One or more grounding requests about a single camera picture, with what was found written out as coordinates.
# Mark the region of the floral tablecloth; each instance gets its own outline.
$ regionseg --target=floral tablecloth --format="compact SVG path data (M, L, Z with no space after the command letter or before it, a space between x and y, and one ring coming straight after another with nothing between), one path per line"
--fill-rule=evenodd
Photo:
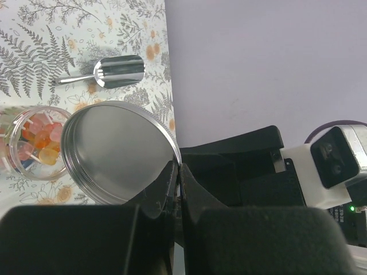
M56 77L90 73L98 58L124 54L145 60L137 85L52 85ZM144 107L174 133L164 0L0 0L1 105L74 112L103 100ZM52 182L0 175L0 217L16 205L91 203L69 175Z

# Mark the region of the round tin lid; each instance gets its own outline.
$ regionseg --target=round tin lid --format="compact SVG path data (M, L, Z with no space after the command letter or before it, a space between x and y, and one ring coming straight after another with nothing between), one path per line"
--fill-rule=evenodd
M122 204L181 155L169 130L151 113L105 101L74 113L64 125L61 154L76 184L96 202Z

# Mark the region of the glass jar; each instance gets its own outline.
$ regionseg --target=glass jar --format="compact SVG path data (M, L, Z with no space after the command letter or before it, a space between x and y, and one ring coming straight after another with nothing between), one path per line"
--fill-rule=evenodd
M65 175L60 137L70 115L50 106L0 106L0 173L31 180Z

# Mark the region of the white camera housing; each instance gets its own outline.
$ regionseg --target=white camera housing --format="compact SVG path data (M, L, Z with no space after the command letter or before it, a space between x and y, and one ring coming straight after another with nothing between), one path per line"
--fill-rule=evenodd
M333 148L337 157L329 154L324 144L330 152ZM294 163L306 205L329 209L352 201L347 186L367 184L363 182L367 179L366 151L367 127L340 125L313 144L282 149L281 153L283 159Z

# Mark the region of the fern leaf print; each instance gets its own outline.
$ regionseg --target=fern leaf print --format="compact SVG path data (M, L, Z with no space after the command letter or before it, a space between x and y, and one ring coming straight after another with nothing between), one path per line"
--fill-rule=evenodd
M17 94L17 96L21 97L21 92L20 92L20 89L19 89L21 77L19 75L19 71L9 70L4 75L10 81L10 83L13 86L14 91Z
M7 33L4 33L3 30L0 29L0 38L2 38L10 47L14 50L14 53L17 53L19 59L21 59L23 62L32 62L34 57L32 57L32 54L34 51L31 51L28 53L28 50L30 48L30 45L26 46L23 49L24 40L18 41L17 38L13 38L12 35L9 35Z
M48 66L50 68L50 74L47 81L48 87L51 93L55 93L55 86L53 85L53 80L56 75L57 61L55 59L50 60L50 62L48 62Z
M19 27L21 27L29 37L32 39L34 45L36 46L37 51L37 57L40 59L47 59L50 57L50 51L49 48L46 49L45 47L48 45L47 43L42 43L43 38L40 37L38 34L35 34L35 32L27 29L26 27L22 26L21 24L18 24Z
M56 42L56 39L55 39L55 36L53 35L50 27L47 25L47 29L48 29L48 33L50 35L50 40L51 40L51 47L53 49L52 51L52 56L54 58L57 58L57 57L60 57L61 56L61 51L60 51L60 48Z
M18 57L14 56L13 52L3 47L0 47L0 58L8 69L14 69L22 62Z
M2 76L0 76L0 91L2 91L7 96L10 96L9 85L6 82L6 79Z
M46 1L29 0L30 6L23 5L19 7L18 16L23 23L33 26L40 18L44 18L47 23L54 23L59 19L63 24L68 24L68 19L73 19L77 22L77 27L80 28L83 22L91 17L101 23L101 20L93 13L83 7L83 3L79 0L54 0Z
M22 83L25 94L27 95L27 97L30 97L30 89L34 80L34 72L32 70L32 67L29 64L26 64L21 67L20 73L23 80Z
M173 111L173 101L171 94L167 91L166 94L160 93L160 96L155 95L155 100L151 109L151 113L158 117L161 122L167 123L169 114Z
M37 76L38 96L40 97L40 99L42 99L42 91L44 90L46 79L50 74L50 68L47 66L46 63L39 62L33 66L33 69L35 69Z
M72 60L72 58L70 58L70 55L68 53L67 46L65 44L65 39L64 38L63 38L63 42L61 44L61 51L62 51L62 55L61 56L63 57L63 59L61 60L61 62L63 64L63 70L68 75L70 75L68 61L70 62L70 59Z

